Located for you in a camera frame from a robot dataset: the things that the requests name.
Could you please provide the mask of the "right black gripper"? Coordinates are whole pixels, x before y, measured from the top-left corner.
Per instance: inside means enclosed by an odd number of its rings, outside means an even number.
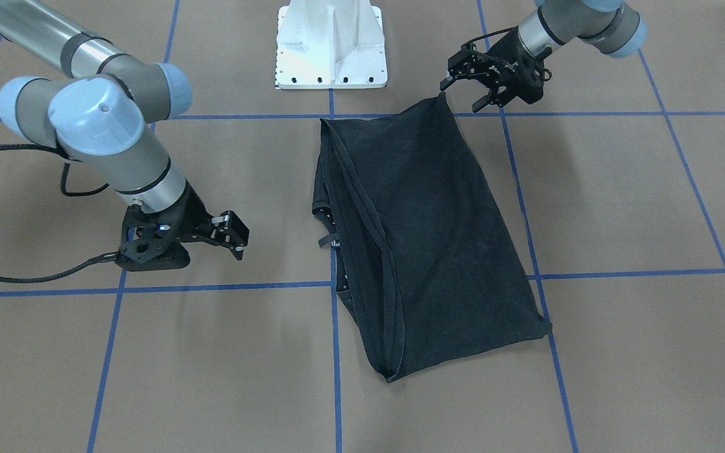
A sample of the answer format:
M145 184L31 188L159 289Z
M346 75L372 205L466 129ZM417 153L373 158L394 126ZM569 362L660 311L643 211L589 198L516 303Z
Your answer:
M137 204L126 210L115 263L129 272L184 269L191 262L182 243L207 243L244 258L249 228L233 210L213 217L190 183L166 210L147 214Z

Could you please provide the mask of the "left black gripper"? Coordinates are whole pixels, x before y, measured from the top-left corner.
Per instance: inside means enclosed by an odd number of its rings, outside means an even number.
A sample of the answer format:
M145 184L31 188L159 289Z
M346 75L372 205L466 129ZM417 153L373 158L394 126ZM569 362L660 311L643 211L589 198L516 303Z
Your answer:
M544 83L552 78L544 66L544 59L552 53L549 44L539 53L526 49L517 26L480 35L461 44L449 57L439 91L446 91L456 81L478 81L487 92L472 104L475 114L487 106L504 107L514 98L531 105L541 100Z

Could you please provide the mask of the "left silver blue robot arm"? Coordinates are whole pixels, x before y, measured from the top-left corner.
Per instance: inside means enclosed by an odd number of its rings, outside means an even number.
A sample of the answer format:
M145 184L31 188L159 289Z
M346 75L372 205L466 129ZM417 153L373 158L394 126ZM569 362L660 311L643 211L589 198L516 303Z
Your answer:
M527 105L544 96L551 72L544 61L572 40L602 55L622 59L636 53L648 36L648 24L624 1L536 1L536 9L518 25L472 38L447 60L439 89L474 80L487 93L472 104L504 107L515 99Z

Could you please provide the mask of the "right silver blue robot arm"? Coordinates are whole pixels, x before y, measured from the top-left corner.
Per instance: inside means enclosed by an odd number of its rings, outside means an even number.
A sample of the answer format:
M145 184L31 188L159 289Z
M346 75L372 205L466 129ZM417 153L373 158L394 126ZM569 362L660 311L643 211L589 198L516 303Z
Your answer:
M187 112L192 87L178 67L145 64L40 1L0 1L0 38L65 80L24 75L0 90L0 120L66 166L86 164L127 204L121 244L84 267L130 272L184 269L186 243L224 247L242 260L249 229L233 211L213 216L150 129Z

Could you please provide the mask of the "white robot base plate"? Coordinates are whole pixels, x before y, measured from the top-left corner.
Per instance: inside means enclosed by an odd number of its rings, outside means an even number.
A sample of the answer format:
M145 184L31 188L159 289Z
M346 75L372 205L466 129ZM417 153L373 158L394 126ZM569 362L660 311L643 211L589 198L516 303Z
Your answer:
M371 2L291 1L277 18L277 89L388 85L383 13Z

